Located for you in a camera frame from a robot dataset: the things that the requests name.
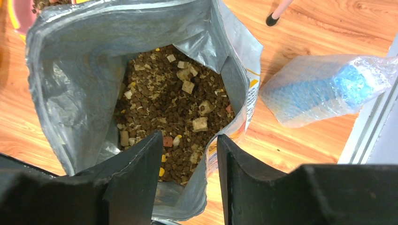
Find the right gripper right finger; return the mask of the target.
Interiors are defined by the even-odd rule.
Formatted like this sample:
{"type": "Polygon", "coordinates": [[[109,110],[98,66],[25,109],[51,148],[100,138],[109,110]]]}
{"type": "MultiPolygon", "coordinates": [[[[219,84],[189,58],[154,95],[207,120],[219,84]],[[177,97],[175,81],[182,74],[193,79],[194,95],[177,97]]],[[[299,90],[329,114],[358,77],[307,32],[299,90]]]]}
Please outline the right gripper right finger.
{"type": "Polygon", "coordinates": [[[217,138],[227,225],[395,225],[396,165],[303,164],[285,173],[217,138]]]}

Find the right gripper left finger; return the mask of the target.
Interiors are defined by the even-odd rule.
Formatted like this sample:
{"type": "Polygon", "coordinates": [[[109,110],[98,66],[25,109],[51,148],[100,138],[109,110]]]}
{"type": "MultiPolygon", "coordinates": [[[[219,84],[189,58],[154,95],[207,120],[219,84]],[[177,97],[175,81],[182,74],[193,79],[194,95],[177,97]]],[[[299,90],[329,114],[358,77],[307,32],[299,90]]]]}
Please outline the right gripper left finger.
{"type": "Polygon", "coordinates": [[[150,225],[161,165],[160,131],[73,176],[0,156],[3,225],[150,225]]]}

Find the pet food bag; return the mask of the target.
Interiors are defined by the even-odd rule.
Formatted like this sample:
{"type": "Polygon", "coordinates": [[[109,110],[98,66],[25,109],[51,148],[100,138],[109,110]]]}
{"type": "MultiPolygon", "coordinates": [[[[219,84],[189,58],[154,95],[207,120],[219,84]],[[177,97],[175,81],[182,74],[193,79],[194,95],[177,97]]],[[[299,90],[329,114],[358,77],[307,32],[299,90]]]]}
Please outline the pet food bag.
{"type": "Polygon", "coordinates": [[[168,45],[222,77],[235,113],[186,185],[159,181],[153,217],[185,221],[207,204],[216,139],[240,138],[252,119],[263,46],[221,0],[97,0],[48,7],[26,38],[32,100],[69,175],[119,154],[114,111],[129,61],[168,45]]]}

